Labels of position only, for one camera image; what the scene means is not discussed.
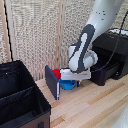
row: fabric wall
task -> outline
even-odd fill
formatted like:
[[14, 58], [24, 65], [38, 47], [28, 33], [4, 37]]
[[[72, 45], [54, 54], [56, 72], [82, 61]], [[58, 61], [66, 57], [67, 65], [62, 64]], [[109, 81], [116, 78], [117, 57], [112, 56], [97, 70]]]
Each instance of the fabric wall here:
[[5, 8], [4, 2], [0, 0], [0, 63], [9, 62], [10, 60]]

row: blue object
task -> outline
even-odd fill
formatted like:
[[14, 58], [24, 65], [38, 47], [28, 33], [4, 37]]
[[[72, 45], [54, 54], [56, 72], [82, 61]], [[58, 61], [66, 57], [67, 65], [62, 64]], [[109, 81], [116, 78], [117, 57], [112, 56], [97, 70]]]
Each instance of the blue object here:
[[60, 86], [64, 90], [72, 90], [76, 84], [75, 80], [61, 80], [60, 79]]

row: black storage bin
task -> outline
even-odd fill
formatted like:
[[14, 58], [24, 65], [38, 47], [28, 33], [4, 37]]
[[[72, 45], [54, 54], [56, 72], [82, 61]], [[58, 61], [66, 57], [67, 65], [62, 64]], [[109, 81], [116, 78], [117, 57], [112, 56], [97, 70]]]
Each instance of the black storage bin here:
[[51, 106], [21, 61], [0, 65], [0, 128], [50, 128]]
[[120, 62], [112, 59], [106, 67], [102, 68], [108, 60], [108, 57], [98, 54], [98, 62], [90, 69], [92, 72], [90, 80], [99, 86], [104, 86], [106, 80], [112, 77], [120, 67]]

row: black plastic crate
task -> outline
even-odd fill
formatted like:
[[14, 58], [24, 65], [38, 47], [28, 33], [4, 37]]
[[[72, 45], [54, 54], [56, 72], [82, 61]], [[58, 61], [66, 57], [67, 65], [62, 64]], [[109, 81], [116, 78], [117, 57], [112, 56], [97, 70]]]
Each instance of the black plastic crate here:
[[21, 61], [0, 65], [0, 128], [50, 128], [51, 106]]

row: light wood floorboard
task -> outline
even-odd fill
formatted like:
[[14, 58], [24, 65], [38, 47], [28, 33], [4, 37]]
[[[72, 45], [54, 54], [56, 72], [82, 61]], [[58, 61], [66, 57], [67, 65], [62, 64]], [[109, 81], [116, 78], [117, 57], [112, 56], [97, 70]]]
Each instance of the light wood floorboard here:
[[44, 79], [36, 83], [52, 106], [51, 128], [110, 128], [128, 102], [128, 75], [105, 86], [84, 80], [73, 90], [61, 89], [58, 101]]

